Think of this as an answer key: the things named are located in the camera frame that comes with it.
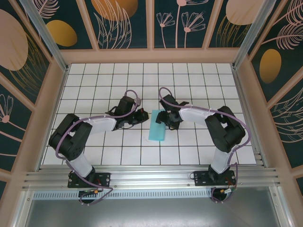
blue sponge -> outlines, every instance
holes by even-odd
[[[151,125],[150,125],[150,134],[148,139],[155,141],[164,141],[165,137],[165,124],[162,122],[161,124],[156,123],[156,119],[158,113],[162,110],[153,110],[151,113]]]

gray floor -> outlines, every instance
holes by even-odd
[[[279,227],[267,188],[239,188],[226,204],[209,198],[33,201],[26,227]]]

grid line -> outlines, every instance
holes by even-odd
[[[189,82],[190,99],[191,99],[191,103],[193,103],[193,96],[191,94],[191,85],[190,85],[189,74],[188,74],[188,82]],[[197,138],[196,123],[194,123],[194,127],[195,127],[195,135],[196,135],[196,142],[197,142],[198,160],[199,160],[199,165],[200,165],[200,155],[199,155],[199,148],[198,148],[198,138]]]
[[[175,92],[175,97],[176,97],[176,88],[175,88],[175,72],[174,72],[174,67],[172,67],[172,75],[173,75],[173,80],[174,80],[174,92]],[[179,151],[179,165],[181,164],[181,156],[180,156],[180,140],[179,140],[179,131],[177,130],[177,138],[178,138],[178,151]]]
[[[114,79],[114,71],[115,71],[115,64],[113,66],[113,76],[112,76],[112,83],[111,85],[113,85],[113,79]],[[112,87],[110,87],[110,91],[109,91],[109,100],[108,100],[108,108],[107,110],[109,110],[109,105],[110,105],[110,95],[112,93]],[[104,132],[104,139],[103,139],[103,148],[102,148],[102,157],[101,157],[101,164],[103,161],[103,154],[104,154],[104,145],[105,145],[105,137],[106,137],[106,131]]]
[[[192,103],[197,102],[195,103],[197,106],[204,106],[206,105],[206,100],[207,100],[209,106],[212,104],[212,108],[214,108],[215,105],[217,106],[218,104],[221,105],[220,102],[222,102],[224,103],[224,105],[226,104],[229,105],[229,107],[232,109],[233,113],[235,114],[242,114],[243,112],[241,105],[239,106],[239,98],[236,92],[236,86],[231,85],[232,83],[228,81],[229,79],[233,79],[230,76],[231,74],[228,74],[229,76],[226,78],[221,78],[218,75],[217,66],[215,67],[214,65],[211,65],[210,68],[208,69],[207,68],[208,65],[206,65],[205,68],[202,66],[201,63],[197,65],[189,65],[186,63],[186,64],[179,64],[176,66],[174,66],[173,63],[167,65],[159,65],[159,63],[157,63],[154,65],[148,65],[148,67],[146,67],[147,69],[151,69],[152,71],[147,72],[145,70],[145,72],[143,73],[131,73],[131,74],[130,74],[130,68],[131,67],[132,69],[135,68],[134,65],[131,66],[131,63],[127,65],[123,65],[123,69],[122,68],[120,69],[120,71],[123,72],[122,74],[118,73],[119,69],[117,70],[117,67],[119,68],[119,66],[120,65],[115,63],[109,65],[99,64],[98,74],[91,74],[91,73],[89,74],[92,75],[92,77],[89,77],[88,74],[84,74],[84,70],[87,67],[93,67],[96,71],[97,69],[96,65],[82,64],[81,66],[74,67],[72,72],[77,72],[75,71],[75,69],[79,69],[79,71],[78,73],[73,73],[68,75],[69,82],[67,83],[67,80],[65,82],[62,97],[60,97],[59,108],[57,110],[55,120],[51,129],[52,130],[55,129],[55,126],[58,125],[58,123],[60,123],[60,120],[64,117],[65,114],[77,113],[76,115],[78,115],[79,117],[86,117],[92,115],[99,115],[100,112],[108,111],[112,106],[117,105],[117,103],[121,99],[121,96],[124,95],[124,92],[130,88],[137,92],[139,98],[142,98],[142,102],[147,112],[152,112],[152,110],[155,108],[158,109],[161,108],[161,104],[159,103],[159,94],[157,93],[156,95],[154,93],[158,91],[160,87],[169,88],[172,91],[172,93],[174,93],[174,97],[176,97],[178,102],[188,100],[189,102]],[[208,78],[205,78],[205,70],[209,70],[209,71],[213,70],[212,72],[214,72],[214,69],[216,69],[217,73],[207,73],[210,75]],[[215,78],[212,78],[211,74],[214,77],[219,77],[219,81]],[[119,75],[122,75],[121,79],[124,80],[124,83],[126,83],[125,85],[122,85],[121,83],[122,80],[120,80]],[[131,129],[134,130],[133,133],[134,135],[136,135],[137,138],[134,140],[134,142],[128,140],[126,141],[124,139],[124,136],[132,135],[132,132],[126,133],[125,132],[126,129],[121,129],[123,131],[120,130],[116,131],[118,132],[118,134],[116,135],[115,132],[111,132],[113,134],[111,134],[110,132],[104,132],[103,143],[102,141],[96,143],[92,141],[92,143],[89,144],[93,146],[86,146],[86,147],[94,148],[93,150],[95,150],[96,152],[87,153],[86,152],[87,150],[84,150],[85,155],[89,155],[90,160],[93,160],[92,156],[95,156],[96,158],[101,158],[101,164],[103,163],[107,164],[105,160],[108,160],[108,158],[110,157],[110,159],[114,161],[114,163],[116,163],[117,165],[121,165],[122,163],[125,163],[126,159],[132,161],[133,157],[132,156],[128,157],[127,156],[128,153],[124,153],[124,148],[127,148],[125,151],[128,150],[130,151],[130,153],[135,155],[134,157],[136,160],[135,161],[136,164],[137,163],[139,164],[139,160],[138,160],[139,158],[140,158],[140,165],[146,164],[146,161],[149,161],[147,159],[154,158],[153,163],[157,165],[159,163],[160,165],[164,165],[166,163],[173,163],[173,165],[175,164],[180,165],[181,163],[184,164],[189,162],[190,160],[192,160],[192,162],[195,163],[204,164],[205,158],[209,158],[209,155],[212,154],[212,152],[214,152],[213,149],[206,147],[215,147],[215,146],[207,145],[208,143],[205,142],[203,137],[201,137],[201,136],[209,137],[209,135],[207,135],[208,130],[205,129],[204,127],[199,127],[195,123],[194,125],[190,123],[181,123],[181,128],[179,131],[176,132],[166,131],[164,142],[148,140],[148,131],[147,131],[148,129],[146,126],[147,125],[145,125],[143,128],[142,125],[136,125],[134,128]],[[192,135],[192,136],[188,136],[190,140],[187,140],[185,138],[187,132],[191,133]],[[198,152],[197,157],[195,152],[193,151],[193,147],[197,149]],[[205,152],[203,152],[204,150],[210,150],[210,154],[209,153],[206,154]],[[241,162],[243,162],[243,156],[245,155],[241,153]],[[51,154],[46,155],[45,152],[43,157],[43,162],[47,162],[47,164],[49,164],[50,158],[53,158],[52,155]]]

flower illustration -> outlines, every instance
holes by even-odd
[[[204,18],[203,13],[192,13],[190,17],[188,17],[188,12],[182,13],[182,24],[185,31],[185,39],[184,39],[184,48],[186,48],[186,36],[188,32],[201,31],[205,29],[205,24],[203,24]]]
[[[173,20],[171,13],[163,13],[163,15],[161,13],[157,13],[157,20],[161,27],[163,45],[164,45],[164,48],[166,48],[165,41],[164,41],[164,35],[163,35],[163,28],[175,25],[175,21]]]
[[[207,2],[208,0],[177,0],[177,4],[179,7],[177,12],[177,25],[176,25],[176,48],[178,48],[178,24],[179,24],[180,8],[183,6],[200,5]]]
[[[200,5],[207,3],[208,0],[177,0],[177,4],[179,6],[186,6],[186,5]]]
[[[13,108],[14,99],[8,96],[7,101],[3,94],[0,95],[0,122],[8,123],[9,115]]]
[[[0,95],[0,122],[9,123],[16,128],[25,131],[25,129],[22,129],[21,127],[15,125],[14,123],[9,121],[9,117],[11,114],[11,110],[13,108],[13,104],[14,104],[14,99],[11,96],[8,96],[7,99],[5,99],[5,96],[3,94]],[[8,138],[11,138],[13,140],[16,140],[18,142],[22,141],[21,139],[11,136],[3,131],[0,131],[0,134],[6,136]]]

white tile floor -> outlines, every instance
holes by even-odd
[[[199,63],[112,63],[72,64],[52,132],[66,114],[79,117],[100,115],[117,105],[127,89],[143,98],[151,113],[162,109],[159,87],[169,88],[177,101],[217,109],[226,105],[244,121],[237,89],[229,64]],[[214,157],[208,130],[182,122],[178,131],[166,130],[165,140],[150,141],[150,121],[129,130],[90,135],[84,155],[92,165],[207,165]],[[246,146],[233,162],[256,164],[253,149]],[[43,165],[62,164],[51,147],[46,148]]]

